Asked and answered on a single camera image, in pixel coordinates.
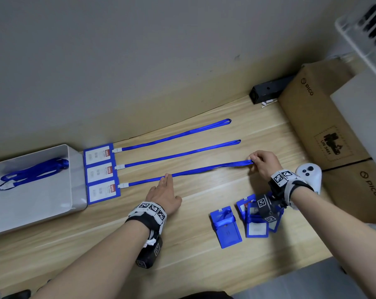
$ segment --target brown cardboard box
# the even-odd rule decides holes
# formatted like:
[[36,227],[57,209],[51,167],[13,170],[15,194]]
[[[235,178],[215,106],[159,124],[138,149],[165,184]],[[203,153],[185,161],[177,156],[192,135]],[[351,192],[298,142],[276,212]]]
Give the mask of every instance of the brown cardboard box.
[[370,157],[330,98],[352,77],[339,59],[307,64],[278,99],[308,154],[323,170]]
[[376,223],[376,164],[330,98],[352,76],[339,59],[308,64],[278,100],[335,205]]
[[376,164],[373,160],[322,174],[336,206],[363,222],[376,223]]

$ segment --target wood grain surface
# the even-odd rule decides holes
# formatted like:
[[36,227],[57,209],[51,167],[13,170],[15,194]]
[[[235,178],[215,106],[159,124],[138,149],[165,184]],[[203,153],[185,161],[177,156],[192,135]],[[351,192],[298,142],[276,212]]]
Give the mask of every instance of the wood grain surface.
[[[232,123],[117,153],[116,162],[131,163],[241,139],[239,145],[119,170],[120,182],[244,160],[258,149],[275,152],[286,169],[295,170],[308,162],[279,104],[262,109],[261,105],[253,105],[248,96],[180,123],[115,143],[115,147],[145,143],[225,118],[230,118]],[[156,183],[122,189],[120,197],[90,205],[82,212],[0,236],[1,294],[23,289],[36,292],[121,226],[153,185]],[[244,196],[265,193],[268,189],[260,176],[249,172],[247,167],[179,176],[174,178],[174,187],[183,202],[179,211],[167,220],[161,253],[152,269],[133,268],[122,289],[123,298],[179,298],[204,290],[225,290],[233,294],[331,256],[301,213],[291,208],[285,211],[278,232],[270,233],[269,238],[245,238],[243,223],[237,219],[243,241],[221,249],[209,213],[234,206]],[[325,190],[322,196],[329,199]],[[233,212],[239,218],[235,207]]]

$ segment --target folded blue lanyard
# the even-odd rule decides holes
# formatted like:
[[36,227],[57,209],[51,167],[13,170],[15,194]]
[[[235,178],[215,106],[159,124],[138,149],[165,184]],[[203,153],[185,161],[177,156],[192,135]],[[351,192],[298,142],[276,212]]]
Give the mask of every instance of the folded blue lanyard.
[[225,218],[225,216],[227,216],[228,214],[231,214],[232,211],[230,210],[226,210],[224,211],[224,213],[221,215],[220,219],[217,221],[217,222],[214,222],[214,227],[216,230],[218,230],[218,228],[222,227],[222,226],[225,226],[226,224],[230,224],[230,223],[233,223],[236,221],[235,219],[235,216],[230,216],[228,218]]
[[0,185],[0,191],[9,190],[25,183],[52,176],[68,167],[68,160],[53,158],[25,170],[9,173],[0,178],[1,181],[4,181],[4,183]]
[[[172,176],[176,177],[176,176],[183,176],[183,175],[191,175],[191,174],[207,172],[207,171],[210,171],[210,170],[213,170],[213,169],[216,169],[216,168],[221,168],[221,167],[243,167],[243,166],[248,166],[248,165],[252,165],[252,164],[253,164],[253,162],[251,160],[235,161],[235,162],[232,162],[232,163],[222,163],[220,165],[213,165],[213,166],[202,167],[202,168],[198,168],[198,169],[182,171],[182,172],[179,172],[179,173],[174,173],[174,174],[172,174]],[[150,179],[144,179],[142,181],[136,181],[136,182],[133,182],[133,183],[121,183],[121,184],[118,185],[118,187],[123,189],[123,188],[127,188],[129,186],[136,186],[136,185],[140,185],[140,184],[143,184],[143,183],[150,183],[152,181],[160,181],[160,179],[162,177],[163,176],[150,178]]]
[[155,145],[157,143],[162,143],[164,141],[173,140],[173,139],[178,138],[178,137],[183,137],[183,136],[186,136],[186,135],[190,135],[190,134],[194,134],[194,133],[198,133],[198,132],[210,130],[210,129],[213,129],[213,128],[225,126],[225,125],[230,124],[231,121],[232,120],[230,120],[229,118],[227,118],[225,120],[218,121],[217,123],[213,123],[213,124],[206,125],[206,126],[203,126],[203,127],[200,127],[200,128],[196,128],[196,129],[192,129],[192,130],[189,130],[189,131],[185,131],[185,132],[182,132],[180,134],[176,134],[176,135],[172,135],[172,136],[169,136],[169,137],[165,137],[165,138],[163,138],[161,140],[151,141],[149,143],[142,143],[140,145],[129,146],[129,147],[124,147],[124,148],[116,148],[116,149],[113,149],[112,152],[113,153],[117,153],[117,152],[121,152],[121,151],[133,150],[133,149],[138,149],[138,148],[141,148],[141,147]]
[[124,169],[124,168],[128,168],[128,167],[143,165],[145,163],[153,163],[155,161],[162,161],[162,160],[165,160],[165,159],[171,159],[171,158],[175,158],[175,157],[181,157],[181,156],[190,155],[190,154],[194,154],[194,153],[198,153],[198,152],[202,152],[202,151],[207,151],[207,150],[217,149],[217,148],[221,148],[221,147],[238,145],[240,142],[241,142],[241,140],[227,141],[226,143],[221,143],[221,144],[218,144],[218,145],[208,146],[208,147],[205,147],[205,148],[196,149],[196,150],[192,150],[192,151],[188,151],[188,152],[183,152],[183,153],[179,153],[179,154],[174,154],[174,155],[170,155],[170,156],[164,156],[164,157],[158,157],[158,158],[148,159],[146,161],[137,161],[136,163],[128,163],[128,164],[125,164],[125,165],[117,165],[117,166],[115,166],[115,169],[116,170],[120,170],[120,169]]

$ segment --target gray wall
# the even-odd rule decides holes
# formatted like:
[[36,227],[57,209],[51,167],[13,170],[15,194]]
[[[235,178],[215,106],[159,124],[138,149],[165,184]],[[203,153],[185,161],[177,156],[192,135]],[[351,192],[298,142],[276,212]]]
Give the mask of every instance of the gray wall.
[[0,0],[0,158],[122,140],[325,56],[353,0]]

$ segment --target person's left hand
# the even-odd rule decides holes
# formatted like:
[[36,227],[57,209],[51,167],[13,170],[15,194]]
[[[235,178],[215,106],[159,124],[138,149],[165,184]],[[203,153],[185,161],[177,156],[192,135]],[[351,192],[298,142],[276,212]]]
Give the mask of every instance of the person's left hand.
[[146,201],[153,201],[161,205],[167,215],[177,211],[181,206],[182,198],[174,196],[173,176],[166,173],[159,181],[158,186],[153,186],[149,190]]

